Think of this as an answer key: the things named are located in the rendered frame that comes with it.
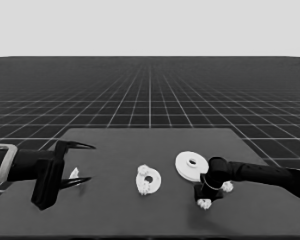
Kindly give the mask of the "large thick white disc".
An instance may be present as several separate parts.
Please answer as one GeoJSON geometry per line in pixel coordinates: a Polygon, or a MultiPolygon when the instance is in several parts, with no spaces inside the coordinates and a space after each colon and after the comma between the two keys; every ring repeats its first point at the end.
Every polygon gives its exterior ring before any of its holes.
{"type": "Polygon", "coordinates": [[[199,182],[200,175],[208,172],[209,165],[202,155],[192,151],[183,151],[175,158],[175,168],[184,179],[199,182]]]}

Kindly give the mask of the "white round carrier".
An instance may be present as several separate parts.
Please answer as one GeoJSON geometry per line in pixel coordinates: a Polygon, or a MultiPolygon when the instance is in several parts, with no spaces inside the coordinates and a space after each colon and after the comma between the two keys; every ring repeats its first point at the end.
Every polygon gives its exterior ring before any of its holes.
{"type": "Polygon", "coordinates": [[[149,173],[146,176],[142,176],[138,174],[138,169],[137,169],[137,175],[135,181],[136,181],[137,190],[139,189],[139,186],[143,182],[145,181],[149,182],[150,191],[148,194],[153,194],[157,192],[161,186],[161,175],[156,169],[149,167],[149,173]]]}

